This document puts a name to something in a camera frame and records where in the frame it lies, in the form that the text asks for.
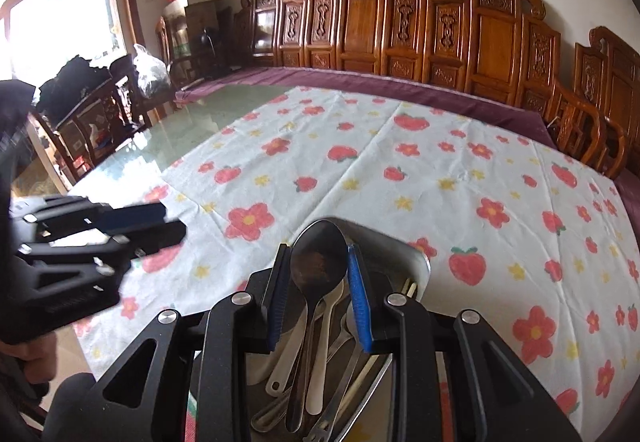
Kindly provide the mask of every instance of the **tablecloth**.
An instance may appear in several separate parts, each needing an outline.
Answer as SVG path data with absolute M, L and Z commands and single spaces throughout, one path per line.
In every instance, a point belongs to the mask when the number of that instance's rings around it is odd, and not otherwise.
M 97 375 L 160 310 L 210 308 L 330 215 L 423 250 L 425 306 L 478 310 L 585 441 L 640 374 L 640 256 L 612 181 L 500 128 L 300 86 L 149 180 L 140 199 L 160 199 L 188 235 L 134 262 L 119 306 L 76 324 Z

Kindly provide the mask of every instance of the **glass tabletop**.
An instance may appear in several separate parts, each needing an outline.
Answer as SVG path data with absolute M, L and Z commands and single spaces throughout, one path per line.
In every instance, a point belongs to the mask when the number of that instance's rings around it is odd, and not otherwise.
M 288 90 L 229 85 L 137 133 L 69 192 L 111 206 L 130 204 L 173 162 L 237 118 Z

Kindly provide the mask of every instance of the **metal screw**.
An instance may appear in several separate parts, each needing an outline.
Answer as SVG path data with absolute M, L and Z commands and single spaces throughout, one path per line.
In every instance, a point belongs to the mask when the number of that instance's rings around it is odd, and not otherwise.
M 163 310 L 158 314 L 158 321 L 163 325 L 173 323 L 176 319 L 178 319 L 178 313 L 175 310 Z
M 462 313 L 462 320 L 470 325 L 477 325 L 480 322 L 480 314 L 475 310 L 465 310 Z
M 231 303 L 234 305 L 246 305 L 251 301 L 251 294 L 247 292 L 237 292 L 231 297 Z
M 393 307 L 401 307 L 406 305 L 406 296 L 398 293 L 391 294 L 388 298 L 386 298 L 386 302 Z

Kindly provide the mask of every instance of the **person's hand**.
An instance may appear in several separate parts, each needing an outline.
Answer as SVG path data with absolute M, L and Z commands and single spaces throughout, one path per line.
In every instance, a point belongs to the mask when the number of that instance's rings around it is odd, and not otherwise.
M 0 352 L 24 361 L 24 377 L 31 384 L 49 382 L 58 370 L 58 338 L 52 332 L 28 343 L 5 345 Z

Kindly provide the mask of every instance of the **white plastic bag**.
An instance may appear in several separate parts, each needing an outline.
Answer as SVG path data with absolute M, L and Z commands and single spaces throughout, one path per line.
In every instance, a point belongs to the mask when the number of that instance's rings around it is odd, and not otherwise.
M 142 45 L 133 45 L 136 57 L 133 64 L 138 71 L 138 86 L 142 95 L 152 99 L 155 95 L 171 89 L 171 79 L 166 66 L 157 57 L 153 57 Z

